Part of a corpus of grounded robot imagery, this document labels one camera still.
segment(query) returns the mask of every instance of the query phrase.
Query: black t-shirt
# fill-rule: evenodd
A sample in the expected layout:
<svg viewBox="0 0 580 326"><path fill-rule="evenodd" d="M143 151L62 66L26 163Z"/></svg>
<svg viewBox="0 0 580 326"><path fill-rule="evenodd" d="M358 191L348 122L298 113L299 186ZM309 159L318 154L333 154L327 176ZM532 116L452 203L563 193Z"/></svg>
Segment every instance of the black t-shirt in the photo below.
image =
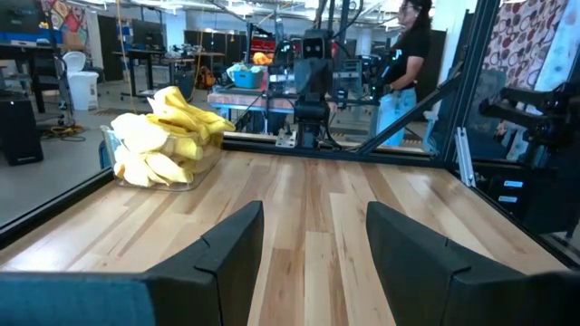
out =
<svg viewBox="0 0 580 326"><path fill-rule="evenodd" d="M430 31L415 30L409 34L401 36L403 39L392 47L393 49L401 50L398 59L391 63L391 68L387 71L384 77L384 84L395 82L407 72L407 61L409 57L416 56L420 58L427 58L430 49ZM414 82L405 86L407 89L414 86Z"/></svg>

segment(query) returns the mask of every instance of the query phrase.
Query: woman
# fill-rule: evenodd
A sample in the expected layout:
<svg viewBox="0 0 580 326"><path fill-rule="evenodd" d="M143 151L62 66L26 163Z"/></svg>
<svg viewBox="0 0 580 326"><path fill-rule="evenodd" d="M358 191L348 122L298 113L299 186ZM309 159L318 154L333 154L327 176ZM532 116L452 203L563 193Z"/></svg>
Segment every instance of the woman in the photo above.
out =
<svg viewBox="0 0 580 326"><path fill-rule="evenodd" d="M391 48L399 50L397 60L383 78L384 93L379 107L378 131L389 127L417 104L415 78L430 49L431 0L404 0L399 9L399 24L404 31ZM400 146L405 130L401 129L383 145Z"/></svg>

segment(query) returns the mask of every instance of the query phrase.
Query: blue jeans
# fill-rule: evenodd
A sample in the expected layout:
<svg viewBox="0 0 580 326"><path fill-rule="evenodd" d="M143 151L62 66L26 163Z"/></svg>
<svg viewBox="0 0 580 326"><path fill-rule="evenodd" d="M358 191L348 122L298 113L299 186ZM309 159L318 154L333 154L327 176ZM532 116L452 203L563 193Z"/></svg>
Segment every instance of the blue jeans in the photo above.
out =
<svg viewBox="0 0 580 326"><path fill-rule="evenodd" d="M414 108L415 105L417 105L417 94L413 88L394 91L391 94L381 97L379 116L377 117L377 134L391 126L394 121ZM404 136L405 128L397 131L396 134L383 142L382 145L400 146Z"/></svg>

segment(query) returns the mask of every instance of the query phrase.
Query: white trash can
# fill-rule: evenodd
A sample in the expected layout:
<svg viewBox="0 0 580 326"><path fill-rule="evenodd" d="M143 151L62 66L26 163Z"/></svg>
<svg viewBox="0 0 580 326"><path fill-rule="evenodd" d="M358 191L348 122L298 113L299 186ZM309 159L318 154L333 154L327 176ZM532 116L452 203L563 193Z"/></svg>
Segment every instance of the white trash can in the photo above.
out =
<svg viewBox="0 0 580 326"><path fill-rule="evenodd" d="M69 52L63 56L63 60L66 62L66 74L74 109L98 109L97 79L99 78L99 73L82 71L87 60L84 53Z"/></svg>

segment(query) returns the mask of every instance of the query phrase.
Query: blue crate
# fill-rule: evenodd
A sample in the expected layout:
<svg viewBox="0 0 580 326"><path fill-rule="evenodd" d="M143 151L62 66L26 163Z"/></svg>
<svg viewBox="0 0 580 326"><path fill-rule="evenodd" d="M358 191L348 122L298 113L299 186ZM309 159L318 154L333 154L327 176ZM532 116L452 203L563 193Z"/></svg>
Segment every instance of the blue crate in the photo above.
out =
<svg viewBox="0 0 580 326"><path fill-rule="evenodd" d="M234 72L234 84L247 89L260 88L263 75L264 72Z"/></svg>

